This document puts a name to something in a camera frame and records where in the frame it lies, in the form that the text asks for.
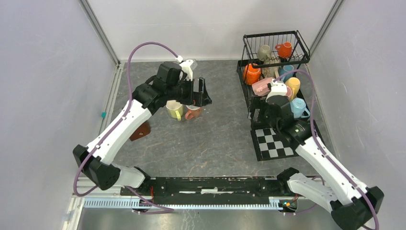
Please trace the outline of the salmon floral mug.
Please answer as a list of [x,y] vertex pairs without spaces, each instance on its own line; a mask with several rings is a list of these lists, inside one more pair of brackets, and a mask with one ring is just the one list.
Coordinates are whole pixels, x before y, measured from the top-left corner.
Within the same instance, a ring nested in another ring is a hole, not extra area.
[[186,120],[190,120],[192,118],[198,118],[203,111],[202,107],[197,107],[197,106],[193,106],[193,105],[187,105],[186,108],[187,108],[187,112],[184,115]]

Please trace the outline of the pink patterned mug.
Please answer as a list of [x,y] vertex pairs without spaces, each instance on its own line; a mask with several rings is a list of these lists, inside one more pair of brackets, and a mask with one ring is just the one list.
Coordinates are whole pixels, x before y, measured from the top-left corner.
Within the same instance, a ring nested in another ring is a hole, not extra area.
[[292,100],[292,96],[293,96],[293,91],[289,86],[286,86],[287,88],[287,93],[286,93],[286,97],[288,97],[288,100],[291,101]]

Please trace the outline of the light blue hexagonal mug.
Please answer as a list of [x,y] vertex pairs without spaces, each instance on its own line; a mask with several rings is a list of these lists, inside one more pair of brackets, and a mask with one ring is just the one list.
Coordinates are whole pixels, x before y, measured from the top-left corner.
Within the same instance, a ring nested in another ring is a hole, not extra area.
[[303,100],[301,98],[294,98],[290,102],[290,106],[291,106],[291,112],[295,119],[310,117],[310,112],[306,107],[305,100]]

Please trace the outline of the light pink hexagonal mug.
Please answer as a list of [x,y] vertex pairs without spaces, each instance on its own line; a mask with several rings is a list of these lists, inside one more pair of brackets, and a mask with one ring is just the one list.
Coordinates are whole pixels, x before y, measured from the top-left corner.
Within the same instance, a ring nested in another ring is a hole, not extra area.
[[274,78],[264,78],[252,84],[252,90],[256,96],[265,96],[270,92],[268,84],[273,82]]

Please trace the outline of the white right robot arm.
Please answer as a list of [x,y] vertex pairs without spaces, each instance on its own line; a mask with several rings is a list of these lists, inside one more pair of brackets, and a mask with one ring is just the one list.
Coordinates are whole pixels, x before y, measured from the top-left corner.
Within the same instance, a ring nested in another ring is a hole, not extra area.
[[282,143],[305,159],[327,182],[317,183],[290,167],[277,175],[277,191],[302,195],[322,207],[342,230],[358,230],[373,220],[380,228],[378,212],[384,193],[370,187],[347,170],[321,142],[315,121],[294,118],[287,96],[274,95],[259,102],[259,121],[274,130]]

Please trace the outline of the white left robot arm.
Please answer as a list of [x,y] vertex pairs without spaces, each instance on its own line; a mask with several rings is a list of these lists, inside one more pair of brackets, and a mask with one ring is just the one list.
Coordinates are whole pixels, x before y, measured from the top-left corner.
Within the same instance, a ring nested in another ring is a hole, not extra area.
[[131,186],[138,195],[147,194],[150,181],[139,169],[113,166],[112,162],[132,134],[167,101],[198,107],[212,103],[204,78],[198,79],[198,91],[193,88],[193,80],[177,78],[167,83],[157,76],[137,86],[122,111],[101,134],[86,146],[78,144],[73,149],[79,173],[86,175],[95,188],[101,190],[119,184]]

